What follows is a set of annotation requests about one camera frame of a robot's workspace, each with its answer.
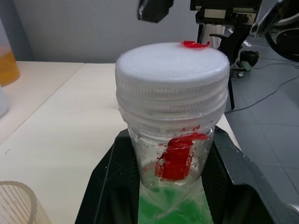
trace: green liquid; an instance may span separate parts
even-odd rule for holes
[[[173,189],[155,189],[156,193],[163,194],[164,205],[173,204],[173,199],[181,194]],[[139,198],[138,224],[212,224],[212,217],[206,202],[206,196],[202,191],[192,196],[193,199],[185,199],[176,208],[169,212],[164,211],[145,196]]]

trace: chair leg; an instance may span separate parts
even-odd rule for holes
[[[230,99],[230,107],[233,110],[235,108],[235,101],[234,101],[234,92],[233,92],[231,77],[229,77],[229,81],[228,81],[228,92],[229,92],[229,99]]]

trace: gray floor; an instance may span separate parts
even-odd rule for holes
[[[299,66],[276,54],[264,39],[248,41],[254,46],[242,50],[260,53],[257,68],[270,63]],[[298,75],[294,66],[277,64],[253,69],[244,78],[233,78],[235,109],[253,104]],[[299,205],[299,78],[257,105],[226,117],[241,150],[258,165],[278,197],[285,203]]]

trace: white table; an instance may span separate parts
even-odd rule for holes
[[[60,79],[48,77],[66,73],[66,67],[58,63],[20,64],[24,80],[25,76],[39,79],[40,88],[31,95],[42,93],[43,100],[33,106],[24,99],[13,102],[12,97],[10,111],[30,107],[27,114],[34,113],[19,119],[20,126],[0,145],[0,181],[30,186],[53,224],[73,224],[92,170],[126,128],[117,109],[114,64],[74,63]],[[39,77],[46,70],[47,75]],[[30,91],[26,82],[18,82],[20,88]],[[48,85],[56,89],[46,94]],[[10,88],[13,86],[4,88],[9,98],[22,94]],[[0,129],[15,125],[12,117],[17,115],[0,118]],[[225,116],[218,126],[239,146]]]

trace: plastic bottle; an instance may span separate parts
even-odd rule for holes
[[[165,212],[190,197],[228,96],[229,62],[212,48],[180,43],[139,47],[116,63],[116,96],[141,182]]]
[[[0,20],[0,85],[6,86],[20,77],[5,29]]]

